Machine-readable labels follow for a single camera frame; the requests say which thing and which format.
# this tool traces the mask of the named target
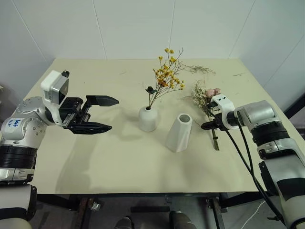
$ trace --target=white vase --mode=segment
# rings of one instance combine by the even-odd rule
[[[188,114],[179,114],[168,133],[165,145],[173,152],[186,149],[189,142],[192,118]]]
[[[145,132],[151,132],[157,128],[158,125],[158,111],[154,108],[150,110],[147,106],[139,110],[139,128]]]

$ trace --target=floor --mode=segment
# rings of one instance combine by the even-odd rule
[[[130,213],[132,206],[169,206],[171,210],[179,210],[188,215],[197,229],[215,229],[213,211],[206,206],[204,199],[196,197],[174,198],[101,198],[102,208],[92,212],[89,223],[90,229],[113,229],[115,223],[123,216],[130,215],[136,229],[168,229],[168,213]],[[279,207],[277,197],[272,197],[274,204]],[[262,200],[237,207],[229,208],[223,213],[226,229],[240,229],[256,211]],[[274,216],[264,203],[255,216],[246,224],[244,229],[285,229],[277,221],[266,217]],[[38,210],[30,221],[33,229],[72,229],[76,213],[63,208],[38,203]]]

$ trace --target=table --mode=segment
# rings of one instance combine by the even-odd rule
[[[206,115],[187,96],[197,80],[206,88],[221,88],[235,107],[267,100],[274,106],[301,150],[301,138],[268,93],[238,59],[183,60],[186,65],[208,67],[216,74],[182,71],[185,90],[165,95],[154,106],[161,119],[150,133],[138,128],[138,111],[147,106],[145,88],[154,85],[152,68],[158,60],[71,60],[56,59],[26,97],[40,96],[40,83],[51,70],[70,71],[68,97],[108,95],[120,101],[111,107],[92,107],[92,122],[112,125],[98,135],[74,135],[58,126],[49,126],[38,150],[34,180],[38,193],[206,193],[256,191],[252,178],[236,149],[224,132],[215,151],[211,131],[200,128]],[[173,153],[164,146],[166,136],[180,113],[193,118],[187,149]],[[231,131],[246,157],[239,131]],[[258,163],[261,161],[245,129],[252,153],[255,175],[263,185]]]

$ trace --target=black cable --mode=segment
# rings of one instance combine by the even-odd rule
[[[242,159],[244,165],[246,166],[246,168],[248,169],[249,173],[251,174],[252,178],[253,178],[253,181],[254,181],[254,184],[256,186],[256,188],[258,189],[258,191],[261,193],[263,199],[266,201],[266,203],[268,204],[268,206],[270,207],[270,209],[275,213],[277,219],[279,219],[283,224],[285,224],[284,220],[283,220],[283,216],[282,214],[279,212],[279,210],[276,208],[276,206],[273,204],[273,202],[270,200],[270,198],[268,197],[268,195],[265,193],[264,189],[262,188],[262,186],[260,185],[260,183],[258,182],[258,180],[256,179],[255,175],[254,175],[254,169],[253,169],[253,163],[252,163],[252,158],[251,158],[251,154],[250,154],[250,150],[249,150],[249,147],[248,147],[248,143],[245,139],[245,136],[244,136],[244,132],[239,124],[239,129],[241,130],[241,133],[242,133],[242,137],[243,137],[243,140],[244,140],[244,143],[245,143],[245,146],[246,146],[246,149],[247,149],[247,154],[248,154],[248,157],[249,157],[249,162],[250,162],[250,167],[248,166],[246,160],[244,159],[244,156],[242,155],[238,145],[236,144],[236,142],[234,141],[233,137],[231,136],[231,134],[229,133],[229,131],[226,129],[226,127],[223,125],[222,121],[217,117],[215,116],[210,110],[208,110],[208,112],[210,113],[210,115],[212,115],[214,118],[218,119],[219,123],[221,123],[221,125],[225,128],[225,132],[227,133],[227,135],[229,136],[229,138],[231,139],[233,145],[235,146],[240,158]]]

